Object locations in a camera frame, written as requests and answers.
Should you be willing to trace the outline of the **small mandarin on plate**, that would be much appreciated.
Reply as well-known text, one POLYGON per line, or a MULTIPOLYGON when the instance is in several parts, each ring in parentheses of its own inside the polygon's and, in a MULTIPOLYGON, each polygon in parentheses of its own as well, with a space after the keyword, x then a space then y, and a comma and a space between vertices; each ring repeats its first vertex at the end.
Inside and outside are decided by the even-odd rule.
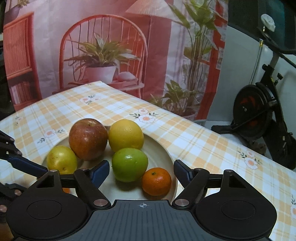
POLYGON ((166 195, 171 188, 171 176, 164 168, 151 168, 142 176, 142 189, 150 196, 166 195))

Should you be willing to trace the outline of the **black exercise bike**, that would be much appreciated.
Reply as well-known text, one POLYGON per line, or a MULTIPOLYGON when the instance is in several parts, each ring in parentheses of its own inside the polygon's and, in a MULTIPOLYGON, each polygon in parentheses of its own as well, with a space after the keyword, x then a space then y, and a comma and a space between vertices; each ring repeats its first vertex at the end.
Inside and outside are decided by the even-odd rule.
POLYGON ((293 170, 295 138, 287 129, 276 89, 278 81, 273 80, 272 74, 279 58, 295 66, 295 63, 286 57, 287 54, 294 55, 295 50, 279 47, 270 37, 269 32, 275 31, 271 16, 261 15, 261 22, 261 40, 273 51, 273 58, 268 65, 262 65, 264 75, 259 82, 247 85, 238 92, 233 104, 231 125, 212 126, 211 130, 221 135, 237 134, 247 141, 263 138, 272 160, 293 170))

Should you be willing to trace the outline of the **beige round plate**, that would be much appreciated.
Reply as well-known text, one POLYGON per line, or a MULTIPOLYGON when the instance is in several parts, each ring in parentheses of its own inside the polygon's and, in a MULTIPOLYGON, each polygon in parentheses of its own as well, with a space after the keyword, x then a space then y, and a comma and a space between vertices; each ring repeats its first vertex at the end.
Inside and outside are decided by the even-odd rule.
POLYGON ((141 150, 130 149, 115 154, 110 145, 106 145, 103 154, 93 161, 77 160, 78 169, 91 169, 103 160, 109 162, 109 175, 99 190, 113 203, 121 200, 159 200, 170 202, 177 192, 177 180, 173 174, 173 160, 168 151, 155 139, 144 135, 141 150), (150 169, 165 169, 171 177, 170 190, 160 196, 151 196, 142 189, 142 176, 150 169))

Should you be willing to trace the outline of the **yellow lemon at plate back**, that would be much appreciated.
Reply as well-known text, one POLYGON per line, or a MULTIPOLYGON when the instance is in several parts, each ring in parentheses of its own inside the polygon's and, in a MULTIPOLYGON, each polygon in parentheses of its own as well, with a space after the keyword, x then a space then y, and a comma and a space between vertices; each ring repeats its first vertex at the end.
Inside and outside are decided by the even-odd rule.
POLYGON ((144 145, 144 133, 134 121, 122 119, 110 126, 108 141, 113 152, 123 148, 136 148, 140 150, 144 145))

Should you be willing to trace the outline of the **orange plaid tablecloth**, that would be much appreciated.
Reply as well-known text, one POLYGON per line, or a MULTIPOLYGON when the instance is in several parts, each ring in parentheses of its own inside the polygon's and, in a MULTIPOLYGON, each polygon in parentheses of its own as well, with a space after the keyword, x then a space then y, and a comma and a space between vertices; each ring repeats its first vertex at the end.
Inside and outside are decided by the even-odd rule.
POLYGON ((1 121, 22 154, 41 163, 71 126, 94 118, 106 126, 135 121, 174 159, 212 173, 236 171, 276 208, 272 240, 295 240, 295 172, 245 146, 102 82, 75 87, 38 101, 1 121))

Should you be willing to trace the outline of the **green lime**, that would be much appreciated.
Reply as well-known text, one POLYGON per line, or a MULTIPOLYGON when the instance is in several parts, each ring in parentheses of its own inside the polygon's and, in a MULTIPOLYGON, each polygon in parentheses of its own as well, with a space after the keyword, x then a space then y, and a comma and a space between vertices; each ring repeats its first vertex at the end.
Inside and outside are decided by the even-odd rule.
POLYGON ((129 183, 138 180, 147 170, 147 155, 136 148, 123 148, 112 156, 111 166, 116 180, 129 183))

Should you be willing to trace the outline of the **printed pink backdrop cloth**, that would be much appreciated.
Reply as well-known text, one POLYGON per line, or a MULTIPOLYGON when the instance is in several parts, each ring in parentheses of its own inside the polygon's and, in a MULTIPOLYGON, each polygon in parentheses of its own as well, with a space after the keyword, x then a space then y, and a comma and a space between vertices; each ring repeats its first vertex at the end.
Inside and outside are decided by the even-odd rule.
POLYGON ((101 81, 189 120, 217 91, 228 1, 1 1, 15 110, 101 81))

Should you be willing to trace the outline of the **yellow-green plum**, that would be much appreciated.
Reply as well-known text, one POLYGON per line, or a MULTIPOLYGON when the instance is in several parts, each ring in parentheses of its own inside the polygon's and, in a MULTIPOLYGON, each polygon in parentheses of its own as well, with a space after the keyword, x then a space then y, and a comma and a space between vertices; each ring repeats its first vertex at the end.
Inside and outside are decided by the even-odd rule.
POLYGON ((66 146, 53 147, 46 161, 48 170, 58 170, 60 175, 73 174, 78 166, 75 153, 66 146))

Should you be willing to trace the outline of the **orange mandarin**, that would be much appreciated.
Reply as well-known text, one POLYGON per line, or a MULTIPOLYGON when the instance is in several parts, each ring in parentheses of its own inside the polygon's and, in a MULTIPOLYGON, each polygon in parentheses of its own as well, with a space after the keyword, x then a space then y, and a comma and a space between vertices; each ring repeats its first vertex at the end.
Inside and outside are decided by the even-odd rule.
POLYGON ((65 193, 68 193, 68 194, 70 194, 70 193, 71 193, 71 191, 70 191, 70 189, 69 189, 69 188, 63 188, 63 191, 64 191, 65 193))

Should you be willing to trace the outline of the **dull red apple on plate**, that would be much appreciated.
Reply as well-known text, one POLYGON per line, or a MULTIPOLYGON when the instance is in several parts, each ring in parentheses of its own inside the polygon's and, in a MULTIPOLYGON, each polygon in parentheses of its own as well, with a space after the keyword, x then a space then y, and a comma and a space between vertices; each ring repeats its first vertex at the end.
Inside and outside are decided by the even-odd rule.
POLYGON ((78 120, 69 132, 69 146, 83 161, 93 161, 101 156, 107 142, 106 127, 93 118, 78 120))

